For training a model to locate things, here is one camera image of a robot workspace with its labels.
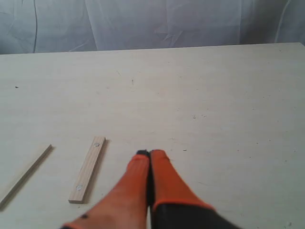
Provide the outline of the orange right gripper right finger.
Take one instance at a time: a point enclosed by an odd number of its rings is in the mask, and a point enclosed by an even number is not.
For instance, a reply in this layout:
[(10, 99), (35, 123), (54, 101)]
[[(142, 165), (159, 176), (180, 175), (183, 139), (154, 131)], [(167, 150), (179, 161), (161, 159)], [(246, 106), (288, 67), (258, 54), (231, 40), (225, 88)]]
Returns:
[(238, 229), (199, 199), (179, 176), (163, 150), (151, 151), (154, 229)]

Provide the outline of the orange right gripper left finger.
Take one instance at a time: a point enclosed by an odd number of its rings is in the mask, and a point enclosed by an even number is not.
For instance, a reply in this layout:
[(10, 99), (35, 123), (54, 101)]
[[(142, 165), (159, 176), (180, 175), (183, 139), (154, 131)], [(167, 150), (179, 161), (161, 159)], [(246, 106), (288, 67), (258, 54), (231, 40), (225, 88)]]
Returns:
[(93, 208), (65, 223), (63, 229), (145, 229), (150, 158), (139, 150), (112, 190)]

